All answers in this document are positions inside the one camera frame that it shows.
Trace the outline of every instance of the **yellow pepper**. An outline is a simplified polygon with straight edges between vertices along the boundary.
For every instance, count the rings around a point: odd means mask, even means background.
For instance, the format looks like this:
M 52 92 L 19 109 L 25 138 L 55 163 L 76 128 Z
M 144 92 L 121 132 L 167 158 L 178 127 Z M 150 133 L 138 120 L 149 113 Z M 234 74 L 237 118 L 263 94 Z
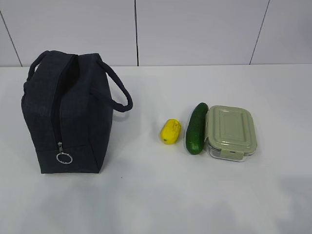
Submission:
M 173 144 L 176 142 L 181 131 L 181 124 L 176 119 L 169 119 L 160 132 L 160 139 L 165 144 Z

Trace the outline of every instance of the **food container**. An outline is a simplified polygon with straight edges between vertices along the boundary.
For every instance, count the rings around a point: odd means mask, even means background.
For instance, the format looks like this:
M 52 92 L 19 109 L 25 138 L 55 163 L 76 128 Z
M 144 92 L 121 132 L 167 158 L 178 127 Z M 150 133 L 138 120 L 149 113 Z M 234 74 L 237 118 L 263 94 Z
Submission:
M 206 114 L 205 140 L 212 157 L 245 161 L 257 148 L 251 114 L 237 107 L 211 107 Z

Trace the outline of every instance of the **green cucumber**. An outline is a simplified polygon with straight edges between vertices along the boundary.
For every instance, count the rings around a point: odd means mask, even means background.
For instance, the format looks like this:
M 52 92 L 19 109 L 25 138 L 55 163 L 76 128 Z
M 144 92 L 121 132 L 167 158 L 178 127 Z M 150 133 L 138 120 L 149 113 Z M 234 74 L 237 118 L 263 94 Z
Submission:
M 204 148 L 205 120 L 208 106 L 200 103 L 193 110 L 189 126 L 186 130 L 186 149 L 192 155 L 198 155 Z

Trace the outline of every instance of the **dark navy lunch bag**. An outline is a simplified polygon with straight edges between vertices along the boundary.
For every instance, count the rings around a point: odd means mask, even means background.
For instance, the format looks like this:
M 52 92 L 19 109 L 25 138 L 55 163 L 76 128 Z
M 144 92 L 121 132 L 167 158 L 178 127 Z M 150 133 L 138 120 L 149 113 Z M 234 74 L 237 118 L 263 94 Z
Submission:
M 126 106 L 112 100 L 106 74 L 127 97 Z M 41 173 L 98 173 L 113 110 L 132 106 L 130 94 L 99 54 L 43 52 L 30 66 L 21 100 Z

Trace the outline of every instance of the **bag handle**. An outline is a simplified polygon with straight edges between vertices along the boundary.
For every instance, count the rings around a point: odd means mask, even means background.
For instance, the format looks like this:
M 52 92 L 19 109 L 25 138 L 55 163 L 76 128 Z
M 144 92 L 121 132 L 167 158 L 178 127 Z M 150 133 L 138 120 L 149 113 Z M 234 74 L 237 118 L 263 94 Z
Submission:
M 36 60 L 31 64 L 29 71 L 28 71 L 28 77 L 27 77 L 27 81 L 29 81 L 31 79 L 31 77 L 34 75 L 35 73 L 35 68 L 39 65 L 39 63 L 43 60 L 43 58 L 49 53 L 50 51 L 44 51 L 43 53 L 41 53 L 38 58 L 36 58 Z
M 110 105 L 114 110 L 119 111 L 119 112 L 126 112 L 130 111 L 133 107 L 133 102 L 132 98 L 129 94 L 129 92 L 126 90 L 125 86 L 117 76 L 117 74 L 113 71 L 113 69 L 107 65 L 105 62 L 97 60 L 98 65 L 109 75 L 109 77 L 115 82 L 115 84 L 119 87 L 119 89 L 122 90 L 124 95 L 127 97 L 128 104 L 126 106 L 115 102 L 111 98 L 105 96 L 102 94 L 100 91 L 98 91 L 95 88 L 91 89 L 91 93 L 97 96 L 98 99 L 102 100 L 104 103 Z

